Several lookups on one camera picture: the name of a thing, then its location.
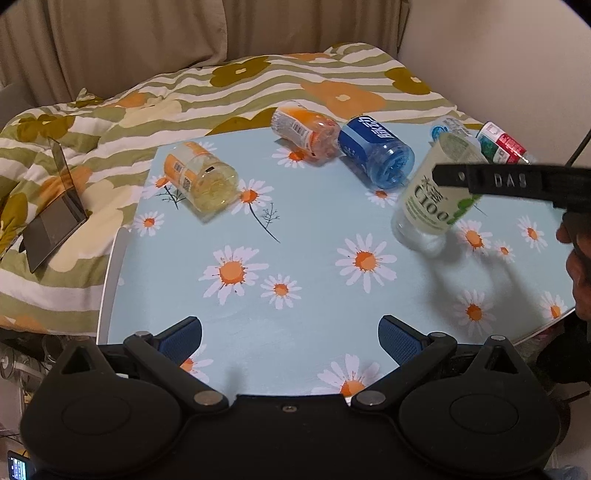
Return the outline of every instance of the screw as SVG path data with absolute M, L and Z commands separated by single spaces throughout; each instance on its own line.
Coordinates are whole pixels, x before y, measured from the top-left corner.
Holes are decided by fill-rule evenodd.
M 202 392 L 195 393 L 193 400 L 199 405 L 210 407 L 220 403 L 223 400 L 223 395 L 215 390 L 203 390 Z
M 359 392 L 355 398 L 357 398 L 359 403 L 372 407 L 384 403 L 386 395 L 377 390 L 363 390 L 362 392 Z

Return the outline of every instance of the bed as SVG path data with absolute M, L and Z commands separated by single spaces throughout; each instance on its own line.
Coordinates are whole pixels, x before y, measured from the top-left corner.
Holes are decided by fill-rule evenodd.
M 442 95 L 365 43 L 321 53 L 265 55 L 152 77 L 109 99 L 25 111 L 0 134 L 0 326 L 95 335 L 113 238 L 129 226 L 157 147 L 268 127 L 277 105 L 297 100 L 339 122 L 425 123 L 451 114 L 479 128 Z M 45 268 L 29 273 L 20 233 L 61 192 L 48 137 L 63 147 L 89 220 Z

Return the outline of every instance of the finger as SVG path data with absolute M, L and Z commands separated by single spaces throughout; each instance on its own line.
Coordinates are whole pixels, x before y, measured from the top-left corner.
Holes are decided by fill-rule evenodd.
M 561 244 L 569 244 L 572 241 L 570 239 L 569 232 L 563 223 L 561 223 L 560 227 L 558 227 L 558 230 L 556 230 L 556 240 L 558 240 Z
M 591 320 L 591 284 L 585 282 L 578 287 L 573 287 L 573 297 L 578 317 L 581 320 Z
M 577 243 L 579 244 L 579 248 L 581 252 L 591 258 L 591 234 L 589 233 L 580 233 L 577 235 Z
M 575 287 L 584 282 L 584 266 L 574 250 L 566 259 L 566 271 L 569 277 L 573 279 L 573 285 Z

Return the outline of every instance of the beige curtain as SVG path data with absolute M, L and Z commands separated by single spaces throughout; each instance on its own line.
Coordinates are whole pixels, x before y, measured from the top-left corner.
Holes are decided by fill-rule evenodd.
M 396 57 L 408 0 L 223 0 L 228 60 L 365 42 Z
M 226 57 L 221 0 L 19 0 L 0 17 L 0 83 L 38 105 L 82 87 L 108 98 L 191 64 Z

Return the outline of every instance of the light blue tablecloth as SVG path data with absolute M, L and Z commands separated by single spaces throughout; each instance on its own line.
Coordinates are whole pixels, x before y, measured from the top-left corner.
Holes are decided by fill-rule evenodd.
M 388 126 L 424 157 L 427 126 Z M 378 343 L 384 314 L 474 343 L 522 339 L 574 305 L 550 205 L 483 198 L 433 261 L 395 240 L 396 195 L 376 194 L 342 160 L 293 161 L 270 129 L 195 141 L 255 192 L 242 200 L 256 199 L 199 221 L 160 187 L 172 146 L 158 149 L 109 342 L 195 315 L 203 343 L 184 367 L 227 395 L 357 392 L 396 367 Z

